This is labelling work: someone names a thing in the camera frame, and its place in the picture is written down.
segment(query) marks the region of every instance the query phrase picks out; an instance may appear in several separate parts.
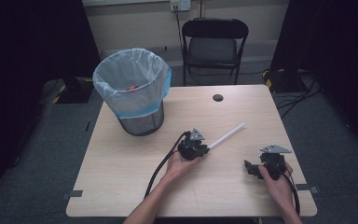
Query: black tape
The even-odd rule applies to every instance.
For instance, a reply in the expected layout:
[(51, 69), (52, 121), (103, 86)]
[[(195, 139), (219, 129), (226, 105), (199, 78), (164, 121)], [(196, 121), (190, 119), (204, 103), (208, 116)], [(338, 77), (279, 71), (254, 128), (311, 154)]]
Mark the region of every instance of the black tape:
[(296, 184), (297, 190), (310, 190), (310, 186), (308, 184)]
[(64, 193), (61, 196), (61, 199), (62, 200), (69, 200), (70, 198), (79, 198), (79, 197), (82, 196), (82, 194), (83, 194), (83, 190), (72, 190), (69, 193)]

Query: black round object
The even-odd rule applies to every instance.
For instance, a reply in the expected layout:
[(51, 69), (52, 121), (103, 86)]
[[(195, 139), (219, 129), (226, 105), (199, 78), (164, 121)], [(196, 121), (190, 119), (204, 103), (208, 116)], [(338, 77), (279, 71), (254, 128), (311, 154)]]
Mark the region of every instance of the black round object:
[(220, 94), (215, 94), (214, 96), (213, 96), (213, 99), (216, 101), (216, 102), (221, 102), (221, 101), (223, 101), (223, 96), (222, 95), (220, 95)]

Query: chair backrest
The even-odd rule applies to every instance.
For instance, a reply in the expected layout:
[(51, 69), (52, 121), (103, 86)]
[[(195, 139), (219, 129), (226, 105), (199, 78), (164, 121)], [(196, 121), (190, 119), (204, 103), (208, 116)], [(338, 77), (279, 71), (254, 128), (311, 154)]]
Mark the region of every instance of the chair backrest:
[(212, 18), (196, 18), (187, 21), (182, 27), (182, 36), (204, 38), (246, 39), (248, 26), (236, 19), (223, 20)]

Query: white stick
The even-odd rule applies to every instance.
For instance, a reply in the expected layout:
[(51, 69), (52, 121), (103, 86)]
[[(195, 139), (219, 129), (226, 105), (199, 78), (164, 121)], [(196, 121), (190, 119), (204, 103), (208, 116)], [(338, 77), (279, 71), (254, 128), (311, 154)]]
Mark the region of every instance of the white stick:
[(217, 145), (219, 145), (220, 143), (222, 143), (223, 141), (225, 141), (226, 139), (228, 139), (231, 135), (233, 135), (234, 133), (236, 133), (237, 131), (239, 131), (241, 128), (243, 128), (245, 126), (245, 123), (241, 123), (240, 125), (238, 125), (235, 129), (231, 130), (229, 133), (226, 133), (225, 135), (223, 135), (221, 138), (217, 139), (214, 143), (210, 144), (208, 146), (209, 149), (212, 149), (214, 147), (216, 147)]

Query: gray carpet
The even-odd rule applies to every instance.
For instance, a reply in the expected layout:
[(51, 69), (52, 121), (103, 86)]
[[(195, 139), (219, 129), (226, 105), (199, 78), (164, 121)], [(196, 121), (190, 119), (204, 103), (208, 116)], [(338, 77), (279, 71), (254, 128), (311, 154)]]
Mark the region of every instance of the gray carpet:
[[(269, 64), (245, 63), (239, 84), (263, 83), (259, 74), (247, 73), (263, 71)], [(196, 78), (206, 85), (233, 82), (227, 76)], [(313, 77), (303, 79), (309, 86)], [(0, 182), (0, 223), (122, 223), (122, 217), (72, 218), (65, 214), (68, 201), (62, 195), (73, 189), (103, 101), (93, 91), (87, 104), (52, 104), (62, 82), (54, 84), (50, 81), (45, 85), (48, 95), (41, 101), (41, 119), (22, 151), (19, 165), (8, 169)], [(182, 67), (172, 68), (172, 85), (182, 85)], [(316, 83), (312, 92), (318, 88)], [(277, 106), (290, 103), (298, 95), (273, 94)], [(281, 115), (288, 108), (280, 109)], [(320, 190), (313, 195), (318, 214), (304, 217), (304, 222), (358, 223), (358, 136), (347, 129), (339, 108), (320, 92), (294, 106), (282, 121), (308, 183)], [(282, 222), (270, 217), (263, 223)]]

